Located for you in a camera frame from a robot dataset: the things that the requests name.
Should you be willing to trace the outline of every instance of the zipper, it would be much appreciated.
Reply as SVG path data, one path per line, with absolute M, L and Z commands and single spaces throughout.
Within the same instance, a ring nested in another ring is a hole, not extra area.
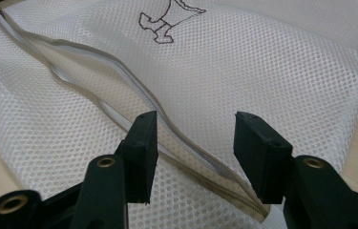
M 124 130 L 125 132 L 127 132 L 129 130 L 129 127 L 132 125 L 132 123 L 130 121 L 128 121 L 127 119 L 125 119 L 121 114 L 119 114 L 117 111 L 115 111 L 114 109 L 112 109 L 110 106 L 108 106 L 106 103 L 100 101 L 94 94 L 88 92 L 87 90 L 75 85 L 74 83 L 68 82 L 68 79 L 65 79 L 65 76 L 61 76 L 61 73 L 57 73 L 57 70 L 55 69 L 55 66 L 49 62 L 42 54 L 40 54 L 40 52 L 35 49 L 33 47 L 33 45 L 31 45 L 22 35 L 22 33 L 27 33 L 28 35 L 33 36 L 34 38 L 37 38 L 41 41 L 44 41 L 48 44 L 51 45 L 52 42 L 48 42 L 51 41 L 50 38 L 48 37 L 44 37 L 38 34 L 34 34 L 28 31 L 23 31 L 21 28 L 18 27 L 18 25 L 16 25 L 11 18 L 6 15 L 1 7 L 0 7 L 0 16 L 2 17 L 2 19 L 8 24 L 8 25 L 4 25 L 4 23 L 2 22 L 2 20 L 0 20 L 0 27 L 2 27 L 2 29 L 9 34 L 9 36 L 11 38 L 13 38 L 17 44 L 21 45 L 25 50 L 27 50 L 29 53 L 32 53 L 33 56 L 37 56 L 38 55 L 38 59 L 41 60 L 41 62 L 43 62 L 46 66 L 49 67 L 49 69 L 51 70 L 51 72 L 53 73 L 53 75 L 60 79 L 62 82 L 67 83 L 69 86 L 77 89 L 79 92 L 81 92 L 82 94 L 86 95 L 92 102 L 94 102 L 95 105 L 97 105 L 97 107 L 99 107 L 110 119 L 113 120 L 113 122 L 122 130 Z M 14 34 L 14 32 L 10 32 L 9 31 L 9 27 L 10 29 L 18 32 L 18 34 Z M 180 139 L 180 142 L 184 143 L 185 145 L 187 145 L 190 149 L 192 149 L 197 158 L 199 159 L 200 163 L 202 163 L 203 165 L 207 166 L 208 168 L 210 168 L 211 166 L 215 169 L 215 171 L 217 171 L 217 174 L 220 175 L 222 177 L 226 177 L 236 183 L 238 183 L 242 189 L 244 190 L 244 192 L 248 195 L 248 198 L 245 198 L 231 190 L 229 190 L 228 188 L 225 188 L 221 185 L 219 185 L 218 183 L 212 181 L 211 179 L 209 179 L 208 177 L 205 177 L 204 175 L 200 174 L 199 172 L 193 170 L 192 168 L 186 166 L 185 164 L 179 162 L 177 159 L 173 158 L 171 156 L 171 154 L 167 153 L 168 151 L 166 149 L 164 149 L 161 145 L 158 145 L 158 151 L 161 155 L 161 157 L 163 157 L 165 160 L 169 161 L 170 163 L 178 166 L 179 168 L 183 169 L 184 171 L 186 171 L 188 174 L 192 175 L 193 177 L 196 177 L 198 179 L 200 179 L 201 181 L 205 182 L 206 184 L 210 185 L 211 187 L 215 188 L 216 190 L 219 190 L 220 192 L 225 193 L 226 195 L 232 197 L 233 199 L 236 199 L 240 202 L 242 202 L 243 204 L 245 204 L 246 206 L 248 206 L 249 208 L 253 209 L 256 213 L 258 213 L 259 215 L 263 216 L 264 218 L 268 215 L 268 210 L 266 209 L 266 207 L 264 207 L 264 205 L 261 204 L 261 202 L 255 197 L 254 193 L 252 191 L 250 191 L 250 187 L 248 186 L 248 184 L 235 172 L 233 172 L 231 169 L 229 169 L 225 164 L 223 164 L 221 161 L 217 160 L 216 158 L 214 158 L 212 155 L 210 155 L 209 153 L 205 152 L 200 146 L 196 145 L 192 140 L 188 139 L 170 120 L 170 118 L 168 117 L 168 115 L 166 115 L 166 112 L 164 112 L 162 106 L 159 104 L 158 100 L 156 99 L 156 97 L 137 79 L 136 76 L 134 76 L 129 69 L 120 61 L 118 60 L 116 57 L 106 53 L 106 52 L 102 52 L 99 50 L 96 50 L 92 47 L 89 46 L 85 46 L 85 45 L 81 45 L 81 44 L 75 44 L 73 42 L 69 42 L 69 41 L 64 41 L 64 40 L 56 40 L 59 44 L 67 46 L 67 47 L 71 47 L 73 49 L 77 49 L 81 52 L 85 52 L 88 55 L 93 55 L 96 57 L 99 57 L 101 59 L 105 59 L 109 62 L 111 62 L 113 65 L 117 66 L 121 71 L 123 71 L 125 73 L 125 77 L 127 77 L 127 79 L 129 79 L 134 85 L 136 85 L 136 87 L 138 89 L 140 89 L 140 91 L 143 93 L 144 97 L 146 97 L 146 99 L 154 106 L 154 108 L 158 111 L 160 118 L 167 124 L 167 126 L 169 127 L 168 130 L 170 129 L 170 131 L 173 132 L 173 134 L 175 136 L 177 136 Z

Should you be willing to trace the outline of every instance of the embroidered logo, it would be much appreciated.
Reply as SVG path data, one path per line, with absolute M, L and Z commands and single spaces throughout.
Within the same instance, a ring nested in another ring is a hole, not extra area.
M 182 0 L 170 0 L 169 7 L 159 19 L 152 19 L 144 12 L 140 14 L 139 25 L 144 30 L 150 30 L 155 35 L 154 39 L 159 44 L 173 43 L 173 37 L 167 32 L 179 23 L 205 13 L 206 10 L 187 6 Z

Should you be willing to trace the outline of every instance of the embroidered drawing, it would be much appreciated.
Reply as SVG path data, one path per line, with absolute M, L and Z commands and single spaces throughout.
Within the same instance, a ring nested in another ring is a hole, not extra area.
M 155 35 L 154 39 L 159 44 L 173 43 L 173 37 L 167 32 L 179 23 L 190 19 L 193 16 L 206 12 L 199 8 L 193 8 L 185 5 L 182 0 L 170 0 L 169 7 L 159 19 L 152 19 L 144 12 L 140 14 L 139 25 L 144 30 L 150 30 Z

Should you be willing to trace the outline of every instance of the gray zipper teeth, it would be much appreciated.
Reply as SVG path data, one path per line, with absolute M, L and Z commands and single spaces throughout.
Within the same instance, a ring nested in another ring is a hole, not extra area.
M 159 102 L 155 98 L 155 96 L 152 93 L 150 93 L 149 90 L 144 85 L 141 84 L 141 82 L 129 71 L 129 69 L 119 59 L 117 59 L 116 57 L 114 57 L 114 56 L 112 56 L 112 55 L 110 55 L 110 54 L 108 54 L 106 52 L 96 50 L 96 49 L 94 49 L 92 47 L 88 47 L 88 46 L 81 45 L 81 44 L 75 44 L 73 42 L 69 42 L 69 41 L 66 41 L 66 40 L 51 40 L 48 37 L 44 37 L 44 36 L 34 34 L 34 33 L 31 33 L 31 32 L 28 32 L 28 31 L 23 31 L 21 28 L 18 27 L 18 25 L 16 25 L 10 19 L 9 16 L 7 16 L 3 11 L 1 11 L 1 9 L 0 9 L 0 15 L 3 17 L 3 19 L 9 24 L 9 26 L 14 31 L 27 33 L 28 35 L 36 37 L 36 38 L 38 38 L 38 39 L 40 39 L 40 40 L 42 40 L 42 41 L 44 41 L 46 43 L 49 43 L 49 44 L 51 44 L 52 42 L 55 42 L 56 44 L 59 44 L 59 45 L 72 47 L 74 49 L 78 49 L 78 50 L 81 50 L 81 51 L 84 51 L 84 52 L 89 52 L 91 55 L 94 55 L 96 57 L 100 57 L 100 58 L 103 58 L 103 59 L 105 58 L 106 60 L 108 60 L 108 61 L 112 62 L 113 64 L 115 64 L 116 66 L 118 66 L 118 68 L 120 70 L 125 72 L 126 76 L 132 81 L 132 83 L 135 84 L 143 92 L 143 94 L 149 100 L 149 102 L 151 102 L 154 105 L 155 109 L 159 112 L 159 116 L 165 121 L 165 123 L 168 125 L 169 129 L 176 136 L 178 136 L 179 139 L 184 144 L 186 144 L 188 147 L 190 147 L 190 149 L 194 150 L 194 152 L 196 152 L 198 156 L 201 156 L 201 158 L 203 158 L 205 161 L 210 163 L 216 170 L 220 171 L 220 174 L 223 174 L 223 175 L 225 175 L 225 177 L 229 177 L 231 180 L 239 183 L 241 185 L 241 187 L 243 188 L 243 190 L 246 192 L 246 194 L 250 197 L 250 199 L 244 198 L 241 195 L 238 195 L 238 194 L 232 192 L 231 190 L 228 190 L 227 188 L 220 186 L 219 184 L 215 183 L 214 181 L 210 180 L 209 178 L 201 175 L 200 173 L 194 171 L 193 169 L 187 167 L 186 165 L 184 165 L 181 162 L 177 161 L 176 159 L 172 158 L 168 154 L 165 154 L 165 153 L 159 151 L 163 155 L 163 157 L 166 157 L 170 162 L 172 162 L 176 166 L 179 166 L 181 168 L 185 168 L 185 170 L 188 171 L 193 176 L 195 176 L 195 177 L 201 179 L 202 181 L 212 185 L 213 187 L 215 187 L 218 190 L 226 193 L 230 197 L 235 198 L 235 199 L 239 200 L 240 202 L 243 202 L 245 205 L 249 206 L 251 209 L 255 210 L 260 215 L 262 215 L 264 217 L 266 217 L 268 215 L 268 210 L 264 208 L 264 206 L 260 203 L 260 201 L 250 191 L 247 183 L 239 175 L 237 175 L 235 172 L 230 170 L 225 164 L 223 164 L 221 161 L 219 161 L 216 158 L 214 158 L 213 156 L 211 156 L 209 153 L 205 152 L 198 145 L 196 145 L 194 142 L 192 142 L 192 140 L 188 139 L 180 130 L 178 130 L 178 128 L 172 123 L 170 118 L 166 115 L 166 113 L 164 112 L 163 108 L 161 107 L 161 105 L 159 104 Z M 97 105 L 102 111 L 104 111 L 104 113 L 108 117 L 110 117 L 113 120 L 113 122 L 119 128 L 121 128 L 124 131 L 127 131 L 126 127 L 127 127 L 127 125 L 129 125 L 129 124 L 127 124 L 127 122 L 123 121 L 122 119 L 116 118 L 115 115 L 110 114 L 110 111 L 107 111 L 108 109 L 106 109 L 104 107 L 105 103 L 99 101 L 95 97 L 95 95 L 93 95 L 92 93 L 88 92 L 85 89 L 82 89 L 81 87 L 79 87 L 79 86 L 77 86 L 77 85 L 75 85 L 73 83 L 70 83 L 68 81 L 63 80 L 56 73 L 56 67 L 52 63 L 47 61 L 45 59 L 45 57 L 43 57 L 40 54 L 40 52 L 37 51 L 28 41 L 26 41 L 25 38 L 21 34 L 18 34 L 18 38 L 20 38 L 20 36 L 21 36 L 21 38 L 23 38 L 22 40 L 24 40 L 25 42 L 21 42 L 20 40 L 17 40 L 17 38 L 16 38 L 17 35 L 14 35 L 13 33 L 10 33 L 9 30 L 6 29 L 6 27 L 1 22 L 0 22 L 0 27 L 2 27 L 2 29 L 6 33 L 8 33 L 9 36 L 12 36 L 12 38 L 14 40 L 16 40 L 17 43 L 19 43 L 21 46 L 25 47 L 27 50 L 30 50 L 29 53 L 35 52 L 35 54 L 33 54 L 34 56 L 39 55 L 40 59 L 42 61 L 44 61 L 47 66 L 50 67 L 50 69 L 51 69 L 51 71 L 52 71 L 52 73 L 54 74 L 55 77 L 59 78 L 63 82 L 65 82 L 68 85 L 72 86 L 73 88 L 76 88 L 78 91 L 83 92 L 85 95 L 87 95 L 89 97 L 89 99 L 91 99 L 94 102 L 95 105 Z

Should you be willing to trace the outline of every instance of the black stitching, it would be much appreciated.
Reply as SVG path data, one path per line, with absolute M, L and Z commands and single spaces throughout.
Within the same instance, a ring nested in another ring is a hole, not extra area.
M 176 22 L 174 25 L 172 25 L 170 22 L 168 22 L 164 19 L 164 17 L 167 15 L 167 13 L 169 13 L 170 8 L 172 7 L 172 1 L 175 1 L 179 5 L 179 7 L 181 7 L 183 10 L 193 11 L 196 14 L 191 15 L 187 18 L 184 18 L 184 19 Z M 143 30 L 152 31 L 156 35 L 156 38 L 154 38 L 154 40 L 158 44 L 170 44 L 170 43 L 174 43 L 174 39 L 171 35 L 167 34 L 167 32 L 169 30 L 171 30 L 172 28 L 174 28 L 176 25 L 180 24 L 181 22 L 186 21 L 194 16 L 198 16 L 205 12 L 206 12 L 206 10 L 202 10 L 200 8 L 189 7 L 182 0 L 170 0 L 169 7 L 167 8 L 166 12 L 159 19 L 153 20 L 151 16 L 147 15 L 144 12 L 141 12 L 139 15 L 138 23 Z M 147 27 L 146 25 L 142 25 L 142 22 L 141 22 L 142 19 L 147 20 L 146 23 L 151 23 L 151 25 L 155 25 L 157 27 L 151 28 L 150 26 Z

